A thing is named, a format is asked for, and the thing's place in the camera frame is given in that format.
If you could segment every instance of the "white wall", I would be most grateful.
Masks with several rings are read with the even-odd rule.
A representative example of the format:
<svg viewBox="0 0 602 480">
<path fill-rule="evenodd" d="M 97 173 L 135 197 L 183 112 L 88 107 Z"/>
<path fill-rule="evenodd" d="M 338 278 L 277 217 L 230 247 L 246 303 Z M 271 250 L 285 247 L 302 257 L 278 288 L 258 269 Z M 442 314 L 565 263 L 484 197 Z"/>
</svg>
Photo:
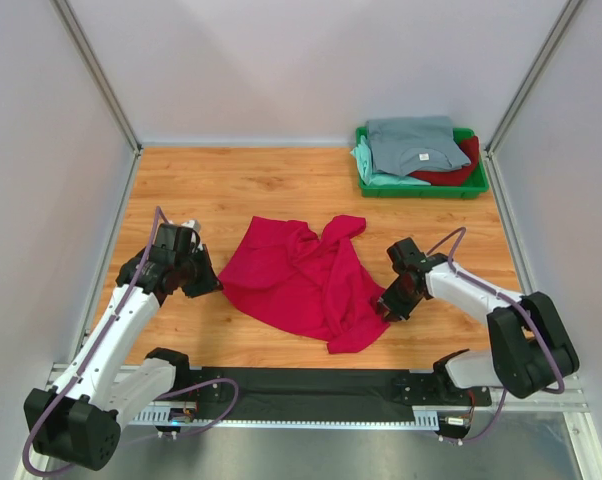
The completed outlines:
<svg viewBox="0 0 602 480">
<path fill-rule="evenodd" d="M 50 2 L 0 0 L 0 479 L 76 338 L 132 154 Z"/>
<path fill-rule="evenodd" d="M 448 114 L 488 141 L 565 0 L 72 0 L 144 142 L 344 143 Z"/>
<path fill-rule="evenodd" d="M 602 436 L 602 0 L 582 7 L 498 165 L 537 287 L 558 304 Z"/>
</svg>

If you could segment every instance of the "wood grain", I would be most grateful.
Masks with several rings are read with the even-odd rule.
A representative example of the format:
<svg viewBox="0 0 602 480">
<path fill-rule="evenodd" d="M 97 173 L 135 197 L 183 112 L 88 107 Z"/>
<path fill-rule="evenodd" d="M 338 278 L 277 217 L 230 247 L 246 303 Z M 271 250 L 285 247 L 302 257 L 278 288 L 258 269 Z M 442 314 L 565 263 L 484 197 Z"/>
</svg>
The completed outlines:
<svg viewBox="0 0 602 480">
<path fill-rule="evenodd" d="M 354 246 L 362 264 L 383 286 L 395 277 L 386 254 L 392 243 L 413 236 L 425 250 L 465 225 L 468 234 L 458 261 L 491 282 L 518 288 L 490 193 L 476 200 L 363 198 L 354 162 L 343 148 L 148 148 L 99 316 L 120 266 L 147 242 L 156 205 L 175 222 L 197 218 L 202 223 L 202 239 L 217 273 L 236 250 L 253 215 L 305 220 L 321 232 L 335 215 L 349 214 L 367 219 L 367 229 L 354 239 Z M 243 315 L 221 293 L 187 299 L 179 292 L 149 322 L 127 363 L 139 364 L 146 353 L 162 346 L 187 353 L 192 365 L 428 368 L 453 351 L 487 345 L 487 332 L 478 322 L 443 301 L 430 300 L 363 352 L 329 355 L 324 342 L 281 332 Z"/>
</svg>

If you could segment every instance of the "green basket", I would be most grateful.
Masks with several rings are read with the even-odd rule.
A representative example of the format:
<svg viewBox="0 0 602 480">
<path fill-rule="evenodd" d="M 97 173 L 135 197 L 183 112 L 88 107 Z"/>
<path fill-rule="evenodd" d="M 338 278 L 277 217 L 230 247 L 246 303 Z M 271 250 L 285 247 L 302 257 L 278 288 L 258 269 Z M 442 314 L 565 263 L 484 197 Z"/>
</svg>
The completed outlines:
<svg viewBox="0 0 602 480">
<path fill-rule="evenodd" d="M 361 143 L 361 137 L 367 136 L 366 127 L 357 128 L 357 145 Z M 454 141 L 459 143 L 474 136 L 471 128 L 455 128 Z M 381 187 L 370 187 L 363 183 L 359 176 L 359 188 L 364 197 L 422 197 L 422 198 L 477 198 L 479 194 L 488 191 L 488 178 L 483 168 L 483 160 L 479 158 L 477 168 L 460 187 L 437 187 L 434 185 L 384 185 Z"/>
</svg>

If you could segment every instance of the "pile of clothes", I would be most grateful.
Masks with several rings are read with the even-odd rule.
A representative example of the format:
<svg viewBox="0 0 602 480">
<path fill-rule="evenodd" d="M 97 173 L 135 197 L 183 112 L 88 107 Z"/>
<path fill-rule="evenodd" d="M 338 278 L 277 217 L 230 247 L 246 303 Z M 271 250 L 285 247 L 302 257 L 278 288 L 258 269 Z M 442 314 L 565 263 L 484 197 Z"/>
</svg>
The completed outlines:
<svg viewBox="0 0 602 480">
<path fill-rule="evenodd" d="M 454 142 L 449 117 L 404 117 L 370 120 L 352 156 L 369 186 L 465 183 L 479 164 L 479 139 Z"/>
</svg>

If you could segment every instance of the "red cloth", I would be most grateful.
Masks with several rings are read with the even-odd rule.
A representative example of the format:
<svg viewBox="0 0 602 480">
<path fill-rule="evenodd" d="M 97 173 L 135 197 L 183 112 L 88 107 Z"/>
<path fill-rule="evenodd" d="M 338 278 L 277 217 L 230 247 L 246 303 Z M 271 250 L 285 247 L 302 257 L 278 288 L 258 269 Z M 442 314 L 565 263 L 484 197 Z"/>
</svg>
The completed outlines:
<svg viewBox="0 0 602 480">
<path fill-rule="evenodd" d="M 340 215 L 321 239 L 305 222 L 253 217 L 219 279 L 243 313 L 286 332 L 359 352 L 388 328 L 375 311 L 383 293 L 361 266 L 351 238 L 365 219 Z"/>
<path fill-rule="evenodd" d="M 470 159 L 470 165 L 461 167 L 453 172 L 423 172 L 417 171 L 410 174 L 411 177 L 425 180 L 432 185 L 445 185 L 448 187 L 459 187 L 465 183 L 472 171 L 477 168 L 481 156 L 479 139 L 477 137 L 467 138 L 459 143 L 459 148 Z"/>
</svg>

